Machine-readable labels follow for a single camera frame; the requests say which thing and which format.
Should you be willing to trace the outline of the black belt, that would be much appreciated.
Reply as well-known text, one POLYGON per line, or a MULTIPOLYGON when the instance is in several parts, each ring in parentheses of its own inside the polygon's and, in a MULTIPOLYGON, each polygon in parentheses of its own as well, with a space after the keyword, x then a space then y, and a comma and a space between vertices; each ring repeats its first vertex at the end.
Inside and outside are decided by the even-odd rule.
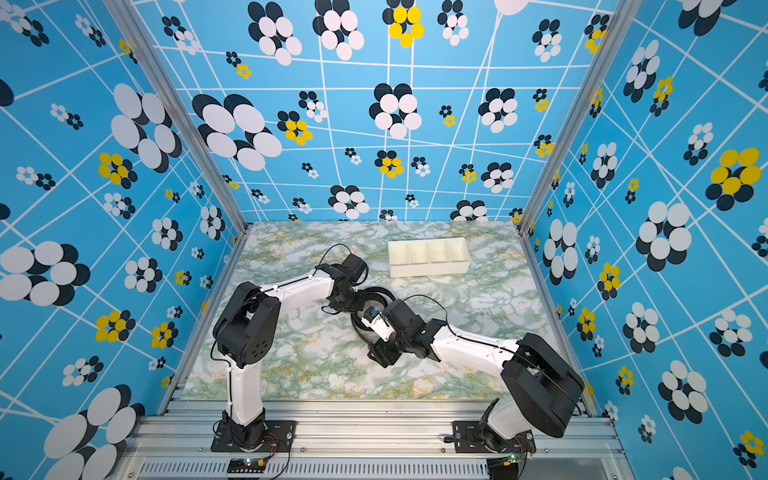
POLYGON ((372 332, 372 329, 363 324, 365 312, 370 308, 374 310, 383 309, 394 302, 395 299, 395 295, 390 290, 380 286, 371 286, 357 291, 356 306, 358 310, 352 312, 350 317, 356 334, 366 344, 373 344, 376 340, 366 335, 366 333, 372 332))

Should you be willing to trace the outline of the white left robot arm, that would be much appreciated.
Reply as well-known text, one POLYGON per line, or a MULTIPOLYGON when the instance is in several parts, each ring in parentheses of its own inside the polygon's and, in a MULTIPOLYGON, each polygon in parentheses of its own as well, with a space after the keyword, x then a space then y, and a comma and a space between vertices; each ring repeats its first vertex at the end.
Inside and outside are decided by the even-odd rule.
POLYGON ((238 285, 213 329, 215 348, 227 364, 228 374, 228 401, 221 425, 233 445, 254 451, 267 438, 261 363, 273 346, 281 316, 319 300, 329 301, 337 310, 358 311, 356 287, 367 276, 366 267, 322 264, 273 285, 238 285))

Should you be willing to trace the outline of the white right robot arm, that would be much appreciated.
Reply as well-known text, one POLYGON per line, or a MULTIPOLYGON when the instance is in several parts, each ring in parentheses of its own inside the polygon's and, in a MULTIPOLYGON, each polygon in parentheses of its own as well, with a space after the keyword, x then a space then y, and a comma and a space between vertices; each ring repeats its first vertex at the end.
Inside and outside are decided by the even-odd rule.
POLYGON ((496 376, 509 397, 495 399, 478 422, 475 441, 506 453, 521 444, 532 429, 561 438, 584 390, 582 378, 540 336, 500 340, 454 329, 433 319, 413 331, 395 330, 383 321, 363 329, 376 336, 368 356, 382 367, 394 365, 404 353, 448 362, 496 376))

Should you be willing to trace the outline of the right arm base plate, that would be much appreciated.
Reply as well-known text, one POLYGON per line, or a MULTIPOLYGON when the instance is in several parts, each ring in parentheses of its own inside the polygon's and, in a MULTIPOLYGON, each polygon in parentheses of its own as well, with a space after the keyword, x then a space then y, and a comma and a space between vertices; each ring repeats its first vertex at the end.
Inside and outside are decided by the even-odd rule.
POLYGON ((504 439, 479 421, 453 421, 452 433, 444 438, 445 443, 453 443, 457 453, 466 454, 502 454, 522 457, 533 455, 536 444, 530 430, 511 439, 504 439))

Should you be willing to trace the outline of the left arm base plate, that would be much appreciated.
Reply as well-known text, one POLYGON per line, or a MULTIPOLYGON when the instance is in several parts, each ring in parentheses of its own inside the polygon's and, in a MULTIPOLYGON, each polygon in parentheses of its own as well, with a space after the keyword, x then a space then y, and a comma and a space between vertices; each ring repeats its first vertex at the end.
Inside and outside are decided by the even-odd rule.
POLYGON ((295 440, 298 423, 291 420, 256 420, 243 426, 229 418, 215 423, 212 452, 288 452, 295 440))

